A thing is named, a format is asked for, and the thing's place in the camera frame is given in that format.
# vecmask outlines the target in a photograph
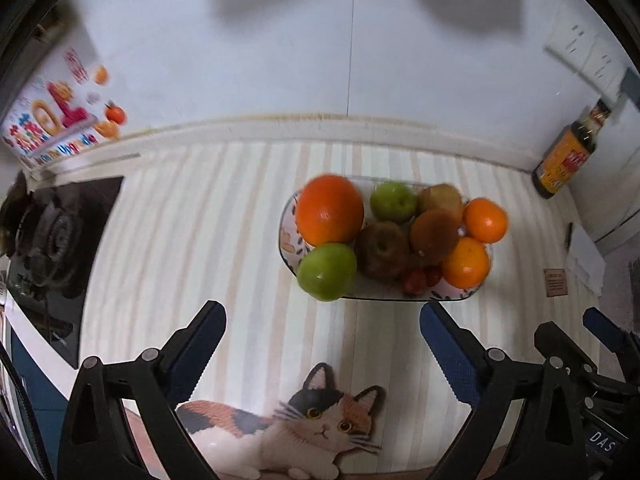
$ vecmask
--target grout line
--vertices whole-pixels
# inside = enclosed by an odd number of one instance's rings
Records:
[[[351,97],[351,65],[353,63],[353,12],[355,0],[351,0],[351,44],[349,47],[349,81],[347,83],[347,115],[349,115],[349,99]]]

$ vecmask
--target tangerine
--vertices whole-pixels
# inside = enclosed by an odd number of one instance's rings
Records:
[[[504,209],[488,198],[475,198],[465,207],[466,233],[479,242],[495,244],[504,237],[509,218]]]
[[[363,220],[362,197],[343,176],[320,175],[310,180],[298,197],[298,231],[305,242],[315,247],[329,242],[353,242]]]
[[[478,286],[489,274],[489,255],[478,240],[462,237],[442,263],[442,277],[456,288]]]

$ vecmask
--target power outlet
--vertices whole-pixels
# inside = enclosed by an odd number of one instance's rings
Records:
[[[596,33],[587,26],[585,20],[567,6],[562,6],[545,46],[576,72],[580,72],[595,41]]]
[[[616,50],[602,38],[596,38],[580,73],[612,101],[617,98],[626,66],[616,57]]]

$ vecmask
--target small card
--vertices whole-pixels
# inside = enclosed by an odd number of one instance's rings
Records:
[[[545,283],[548,298],[569,294],[564,269],[545,269]]]

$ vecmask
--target striped tablecloth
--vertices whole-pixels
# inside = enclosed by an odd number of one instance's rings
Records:
[[[567,189],[537,196],[528,174],[455,156],[334,142],[230,142],[145,155],[127,176],[102,238],[86,298],[81,359],[130,360],[159,347],[207,300],[228,313],[221,345],[193,394],[270,415],[327,362],[339,389],[373,384],[387,398],[376,418],[378,456],[343,457],[344,473],[431,465],[462,425],[456,401],[418,330],[419,303],[338,300],[302,292],[277,247],[291,193],[323,172],[451,182],[487,196],[510,215],[480,292],[449,303],[456,321],[486,347],[541,361],[537,325],[554,320],[597,362],[580,318],[597,298],[568,275],[569,295],[547,298],[543,269],[564,266]]]

